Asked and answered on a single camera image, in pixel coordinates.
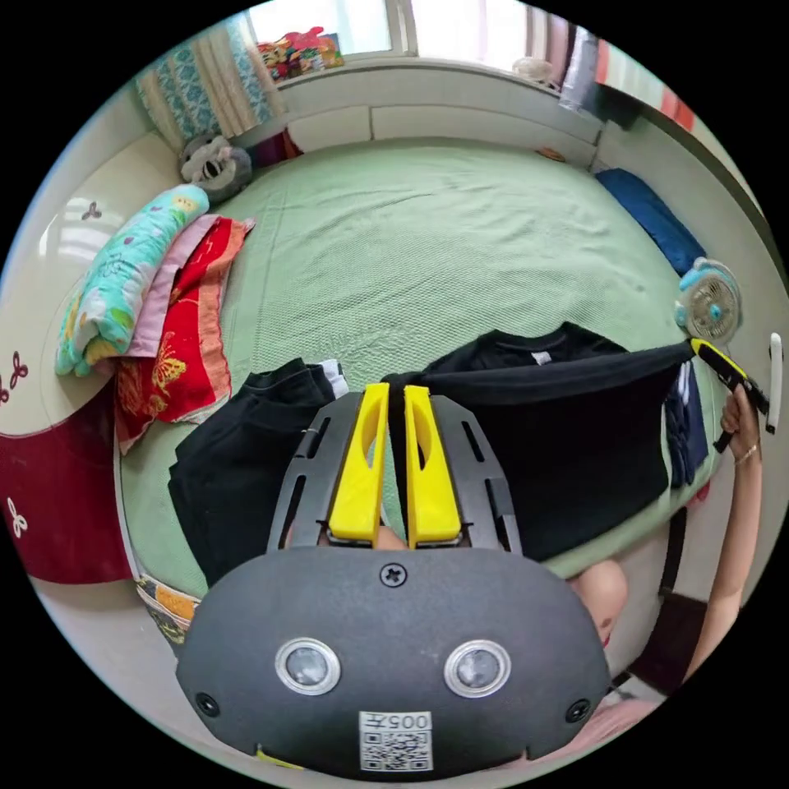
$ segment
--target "small fan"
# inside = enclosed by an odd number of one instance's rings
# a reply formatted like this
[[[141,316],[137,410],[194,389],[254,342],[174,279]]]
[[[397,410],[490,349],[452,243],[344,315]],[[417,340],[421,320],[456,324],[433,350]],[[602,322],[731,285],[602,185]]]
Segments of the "small fan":
[[[674,320],[691,337],[726,345],[742,323],[742,299],[734,274],[723,264],[696,258],[680,280]]]

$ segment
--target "dark blue clothing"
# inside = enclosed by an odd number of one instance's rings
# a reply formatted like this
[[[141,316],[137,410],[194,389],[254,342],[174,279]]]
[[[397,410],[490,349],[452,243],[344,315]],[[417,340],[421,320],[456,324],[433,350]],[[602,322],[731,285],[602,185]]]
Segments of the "dark blue clothing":
[[[701,396],[692,362],[682,365],[666,398],[666,434],[671,456],[671,487],[691,485],[709,453]]]
[[[707,256],[690,230],[638,176],[616,168],[603,170],[596,178],[644,228],[680,277],[697,257]]]

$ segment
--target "bracelet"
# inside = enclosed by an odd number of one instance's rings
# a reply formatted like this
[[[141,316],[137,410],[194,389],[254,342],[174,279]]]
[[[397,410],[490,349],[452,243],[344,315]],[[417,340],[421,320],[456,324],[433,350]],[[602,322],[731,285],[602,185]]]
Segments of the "bracelet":
[[[758,448],[759,442],[757,441],[739,460],[734,461],[734,465],[742,465]]]

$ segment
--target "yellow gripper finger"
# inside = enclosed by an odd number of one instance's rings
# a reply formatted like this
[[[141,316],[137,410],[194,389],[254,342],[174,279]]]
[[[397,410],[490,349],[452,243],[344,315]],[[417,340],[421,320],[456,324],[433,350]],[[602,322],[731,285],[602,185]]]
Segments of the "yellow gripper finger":
[[[329,518],[335,539],[369,542],[373,547],[378,542],[388,413],[389,384],[370,384],[359,404]]]
[[[430,392],[424,386],[405,387],[405,457],[408,547],[456,540],[460,536],[460,516],[452,477]]]

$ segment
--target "green bed sheet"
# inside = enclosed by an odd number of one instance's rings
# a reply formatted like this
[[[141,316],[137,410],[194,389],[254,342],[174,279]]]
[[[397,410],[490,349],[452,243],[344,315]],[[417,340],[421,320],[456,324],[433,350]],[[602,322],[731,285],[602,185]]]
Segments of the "green bed sheet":
[[[222,312],[234,389],[302,357],[339,359],[360,390],[494,328],[534,336],[572,321],[631,351],[684,338],[672,317],[678,278],[652,240],[587,172],[531,152],[429,140],[333,148],[263,173],[221,210],[257,220]],[[712,443],[725,390],[694,364]],[[205,578],[167,489],[191,429],[156,423],[121,479],[142,566],[199,597]],[[668,466],[665,435],[663,454]],[[692,486],[548,565],[570,577],[647,537],[716,463],[711,448]],[[385,512],[402,534],[390,454],[386,470]]]

